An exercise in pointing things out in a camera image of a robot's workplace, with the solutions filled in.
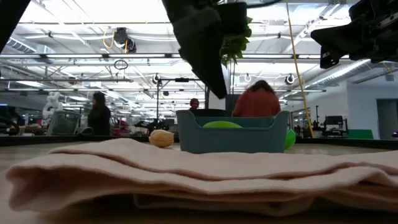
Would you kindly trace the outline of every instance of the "pink towel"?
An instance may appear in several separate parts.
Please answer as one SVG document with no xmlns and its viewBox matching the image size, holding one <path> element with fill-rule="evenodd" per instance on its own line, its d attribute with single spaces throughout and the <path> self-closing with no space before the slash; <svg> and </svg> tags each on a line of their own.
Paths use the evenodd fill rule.
<svg viewBox="0 0 398 224">
<path fill-rule="evenodd" d="M 50 212 L 104 195 L 139 208 L 229 210 L 286 216 L 322 198 L 398 212 L 398 151 L 345 156 L 190 154 L 131 139 L 66 146 L 12 166 L 13 210 Z"/>
</svg>

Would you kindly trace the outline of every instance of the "dark jacket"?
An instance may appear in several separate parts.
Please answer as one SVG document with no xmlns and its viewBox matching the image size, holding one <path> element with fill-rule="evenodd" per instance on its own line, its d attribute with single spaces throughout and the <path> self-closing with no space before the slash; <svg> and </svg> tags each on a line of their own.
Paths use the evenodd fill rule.
<svg viewBox="0 0 398 224">
<path fill-rule="evenodd" d="M 88 126 L 93 128 L 94 135 L 109 136 L 111 132 L 110 118 L 111 111 L 107 106 L 93 108 L 88 115 Z"/>
</svg>

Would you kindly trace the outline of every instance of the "green ball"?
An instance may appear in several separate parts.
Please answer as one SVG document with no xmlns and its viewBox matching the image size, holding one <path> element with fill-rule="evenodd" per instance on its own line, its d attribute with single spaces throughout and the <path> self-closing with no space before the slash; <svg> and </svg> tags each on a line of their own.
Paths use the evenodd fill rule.
<svg viewBox="0 0 398 224">
<path fill-rule="evenodd" d="M 293 130 L 289 130 L 286 134 L 285 150 L 290 149 L 296 142 L 296 134 Z"/>
<path fill-rule="evenodd" d="M 203 125 L 204 128 L 242 128 L 242 126 L 229 121 L 213 121 Z"/>
</svg>

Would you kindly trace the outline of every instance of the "yellow pole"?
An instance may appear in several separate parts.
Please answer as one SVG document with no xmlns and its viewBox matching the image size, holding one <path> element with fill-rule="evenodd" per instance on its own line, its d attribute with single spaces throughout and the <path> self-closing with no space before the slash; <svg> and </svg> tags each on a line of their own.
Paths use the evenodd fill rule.
<svg viewBox="0 0 398 224">
<path fill-rule="evenodd" d="M 288 3 L 286 3 L 286 10 L 287 10 L 287 19 L 289 21 L 290 39 L 292 40 L 294 64 L 296 66 L 296 73 L 297 73 L 298 82 L 300 83 L 301 95 L 303 96 L 303 99 L 304 99 L 305 116 L 307 117 L 308 126 L 310 127 L 311 138 L 314 138 L 313 130 L 312 130 L 312 124 L 311 124 L 311 118 L 310 118 L 310 115 L 308 114 L 308 109 L 307 109 L 307 97 L 305 96 L 305 93 L 304 93 L 303 82 L 301 80 L 301 76 L 300 76 L 300 72 L 299 72 L 299 66 L 297 65 L 296 49 L 295 49 L 295 46 L 294 46 L 292 22 L 290 21 L 290 13 L 289 13 L 289 4 Z"/>
</svg>

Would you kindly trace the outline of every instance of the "table surface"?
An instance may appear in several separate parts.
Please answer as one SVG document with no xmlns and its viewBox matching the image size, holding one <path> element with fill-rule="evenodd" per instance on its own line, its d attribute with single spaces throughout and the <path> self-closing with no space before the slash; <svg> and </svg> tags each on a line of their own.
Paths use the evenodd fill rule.
<svg viewBox="0 0 398 224">
<path fill-rule="evenodd" d="M 310 212 L 292 217 L 271 218 L 245 213 L 196 212 L 186 210 L 135 210 L 129 202 L 109 199 L 104 202 L 76 205 L 56 213 L 10 211 L 7 200 L 10 185 L 4 179 L 4 171 L 11 165 L 46 154 L 50 149 L 86 142 L 36 144 L 27 146 L 0 147 L 0 223 L 398 223 L 398 215 L 365 211 Z M 289 151 L 294 154 L 360 154 L 384 152 L 382 149 L 297 144 Z"/>
</svg>

